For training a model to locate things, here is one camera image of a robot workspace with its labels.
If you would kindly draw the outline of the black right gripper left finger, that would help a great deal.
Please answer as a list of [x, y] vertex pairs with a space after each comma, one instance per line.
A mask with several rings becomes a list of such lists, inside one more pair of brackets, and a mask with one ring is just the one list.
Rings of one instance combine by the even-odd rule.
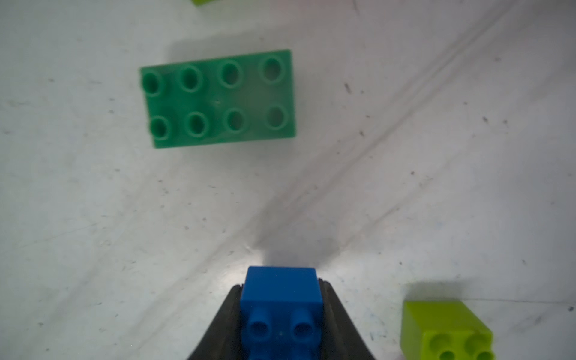
[[243, 360], [240, 298], [243, 286], [234, 285], [187, 360]]

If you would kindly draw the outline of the dark green 2x4 brick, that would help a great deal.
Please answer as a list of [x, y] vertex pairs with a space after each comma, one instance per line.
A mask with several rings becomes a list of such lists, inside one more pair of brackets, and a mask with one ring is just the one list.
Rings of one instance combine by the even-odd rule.
[[142, 67], [139, 75], [156, 149], [296, 135], [288, 49]]

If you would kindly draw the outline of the blue 2x2 brick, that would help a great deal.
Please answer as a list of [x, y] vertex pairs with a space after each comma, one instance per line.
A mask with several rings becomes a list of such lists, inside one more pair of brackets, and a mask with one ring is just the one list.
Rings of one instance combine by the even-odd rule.
[[251, 266], [240, 298], [245, 359], [318, 359], [323, 297], [314, 268]]

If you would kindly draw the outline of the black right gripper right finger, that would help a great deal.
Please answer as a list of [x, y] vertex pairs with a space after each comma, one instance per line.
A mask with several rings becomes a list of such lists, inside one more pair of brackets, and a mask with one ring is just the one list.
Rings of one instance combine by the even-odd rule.
[[320, 359], [375, 360], [333, 286], [319, 279], [323, 300]]

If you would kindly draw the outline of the lime green 2x2 brick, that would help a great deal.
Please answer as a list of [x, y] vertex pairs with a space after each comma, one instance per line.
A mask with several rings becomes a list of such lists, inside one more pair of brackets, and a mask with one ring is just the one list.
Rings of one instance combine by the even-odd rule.
[[405, 301], [400, 348], [407, 360], [492, 360], [493, 332], [462, 301]]

